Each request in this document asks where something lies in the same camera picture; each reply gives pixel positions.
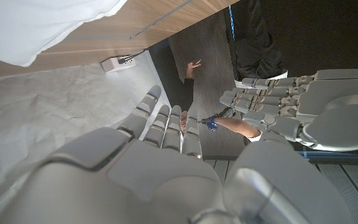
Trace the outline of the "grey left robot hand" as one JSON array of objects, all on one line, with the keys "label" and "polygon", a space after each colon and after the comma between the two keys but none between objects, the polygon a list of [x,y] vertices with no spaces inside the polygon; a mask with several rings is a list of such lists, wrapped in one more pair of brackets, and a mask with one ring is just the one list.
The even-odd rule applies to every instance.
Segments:
[{"label": "grey left robot hand", "polygon": [[281,79],[244,78],[220,103],[244,121],[323,151],[358,150],[358,69]]}]

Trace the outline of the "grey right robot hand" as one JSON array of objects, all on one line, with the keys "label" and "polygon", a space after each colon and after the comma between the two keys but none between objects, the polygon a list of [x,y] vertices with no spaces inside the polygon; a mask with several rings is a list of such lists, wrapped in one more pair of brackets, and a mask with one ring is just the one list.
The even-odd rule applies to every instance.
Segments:
[{"label": "grey right robot hand", "polygon": [[153,86],[116,129],[99,128],[9,174],[0,223],[352,223],[336,188],[274,131],[249,144],[225,181],[201,158],[196,121]]}]

